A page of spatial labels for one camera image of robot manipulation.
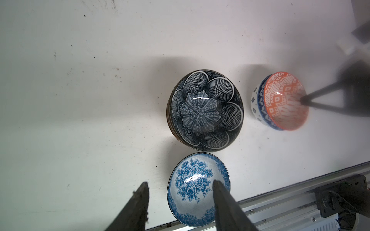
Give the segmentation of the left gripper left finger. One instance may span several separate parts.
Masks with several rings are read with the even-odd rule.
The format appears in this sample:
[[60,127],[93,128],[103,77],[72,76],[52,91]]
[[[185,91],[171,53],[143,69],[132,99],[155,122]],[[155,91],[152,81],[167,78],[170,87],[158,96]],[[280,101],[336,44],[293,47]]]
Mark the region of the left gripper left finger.
[[144,231],[148,221],[148,204],[148,182],[143,182],[106,231]]

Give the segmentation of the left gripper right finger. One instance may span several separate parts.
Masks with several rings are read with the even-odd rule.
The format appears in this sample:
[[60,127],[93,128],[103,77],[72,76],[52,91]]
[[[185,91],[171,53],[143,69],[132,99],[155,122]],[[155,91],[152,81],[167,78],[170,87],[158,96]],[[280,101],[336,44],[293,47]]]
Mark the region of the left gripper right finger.
[[213,181],[217,231],[258,231],[221,181]]

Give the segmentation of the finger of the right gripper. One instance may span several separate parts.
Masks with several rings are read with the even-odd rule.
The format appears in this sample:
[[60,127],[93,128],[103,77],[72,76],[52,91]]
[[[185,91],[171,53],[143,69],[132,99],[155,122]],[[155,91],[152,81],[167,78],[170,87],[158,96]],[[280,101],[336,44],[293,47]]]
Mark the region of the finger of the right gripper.
[[370,116],[370,79],[349,78],[339,80],[313,93],[303,96],[304,106],[342,115]]

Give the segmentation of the blue floral bowl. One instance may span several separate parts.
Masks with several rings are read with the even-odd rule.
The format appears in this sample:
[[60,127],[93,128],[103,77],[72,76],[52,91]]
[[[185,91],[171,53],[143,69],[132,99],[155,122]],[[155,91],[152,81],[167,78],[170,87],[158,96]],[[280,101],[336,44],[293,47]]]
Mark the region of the blue floral bowl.
[[190,227],[215,221],[213,181],[230,191],[230,176],[224,163],[209,153],[194,153],[174,168],[168,182],[167,201],[174,217]]

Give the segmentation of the orange patterned bowl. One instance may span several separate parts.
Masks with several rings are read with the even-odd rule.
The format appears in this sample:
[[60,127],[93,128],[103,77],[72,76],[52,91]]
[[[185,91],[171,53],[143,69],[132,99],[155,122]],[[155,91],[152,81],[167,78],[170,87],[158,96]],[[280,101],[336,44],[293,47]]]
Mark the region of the orange patterned bowl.
[[309,109],[301,104],[306,96],[298,78],[288,72],[276,72],[263,79],[251,95],[251,111],[262,124],[278,131],[299,129]]

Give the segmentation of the black petal patterned bowl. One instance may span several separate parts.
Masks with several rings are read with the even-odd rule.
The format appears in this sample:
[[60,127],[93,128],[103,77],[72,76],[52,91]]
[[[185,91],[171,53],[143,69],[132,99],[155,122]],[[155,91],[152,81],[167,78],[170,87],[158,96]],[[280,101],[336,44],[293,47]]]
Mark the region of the black petal patterned bowl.
[[226,76],[197,70],[174,87],[166,118],[178,141],[199,151],[217,152],[237,138],[244,107],[237,88]]

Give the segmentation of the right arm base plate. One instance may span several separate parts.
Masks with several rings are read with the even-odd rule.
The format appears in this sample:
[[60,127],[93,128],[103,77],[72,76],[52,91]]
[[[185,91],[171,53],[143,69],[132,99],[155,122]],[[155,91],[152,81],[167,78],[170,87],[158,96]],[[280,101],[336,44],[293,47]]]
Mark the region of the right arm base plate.
[[364,175],[354,175],[314,190],[320,215],[327,218],[344,211],[370,217],[370,190]]

